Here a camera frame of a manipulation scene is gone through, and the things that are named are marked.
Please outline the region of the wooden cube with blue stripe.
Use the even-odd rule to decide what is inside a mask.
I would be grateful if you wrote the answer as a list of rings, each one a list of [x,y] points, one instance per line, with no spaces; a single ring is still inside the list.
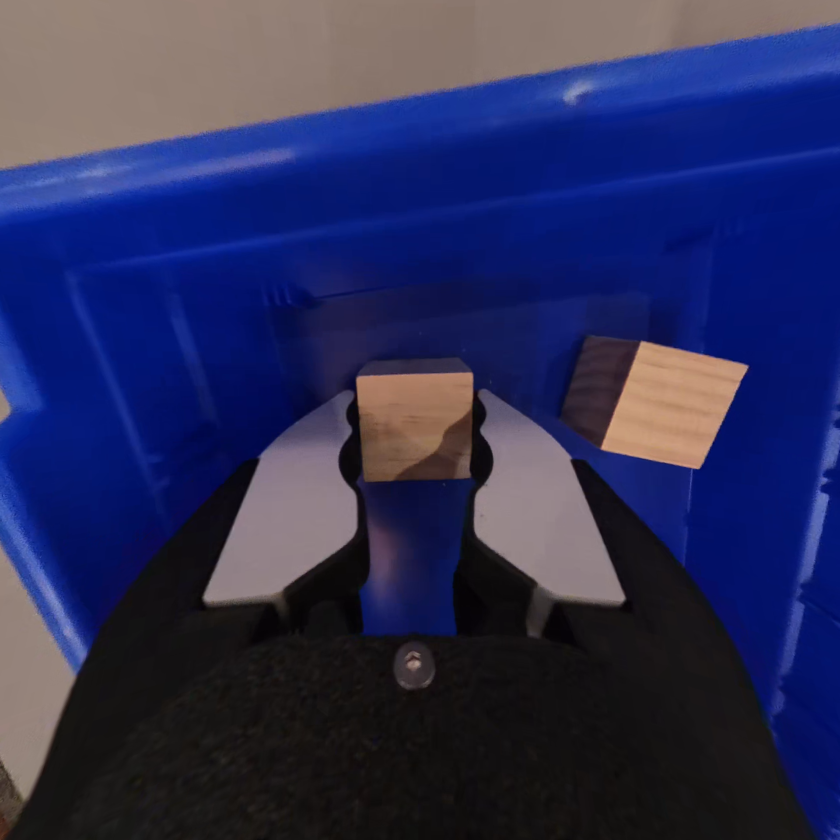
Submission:
[[[465,362],[373,361],[355,387],[365,482],[469,478],[474,375]]]

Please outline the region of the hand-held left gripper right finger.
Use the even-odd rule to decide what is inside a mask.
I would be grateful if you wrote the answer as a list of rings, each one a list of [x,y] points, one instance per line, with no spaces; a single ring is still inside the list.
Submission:
[[[459,557],[461,634],[544,634],[563,604],[618,608],[623,587],[573,466],[487,389],[474,401]]]

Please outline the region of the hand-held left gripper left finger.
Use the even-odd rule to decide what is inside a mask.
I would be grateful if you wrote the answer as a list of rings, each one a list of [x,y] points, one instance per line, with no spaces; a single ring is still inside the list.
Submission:
[[[355,394],[343,391],[259,456],[206,585],[208,607],[273,605],[304,621],[356,598],[368,578],[368,529]]]

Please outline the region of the group of wooden cubes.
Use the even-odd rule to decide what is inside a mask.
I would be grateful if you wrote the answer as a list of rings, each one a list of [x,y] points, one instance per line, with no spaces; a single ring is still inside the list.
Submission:
[[[607,453],[698,469],[748,369],[648,341],[590,335],[560,420]]]

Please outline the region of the blue plastic bin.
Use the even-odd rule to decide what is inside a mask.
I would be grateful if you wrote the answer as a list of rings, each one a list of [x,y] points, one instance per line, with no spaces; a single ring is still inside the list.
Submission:
[[[838,25],[2,172],[2,544],[73,670],[239,463],[458,356],[592,466],[738,646],[838,838]],[[560,424],[588,334],[749,366],[706,464]]]

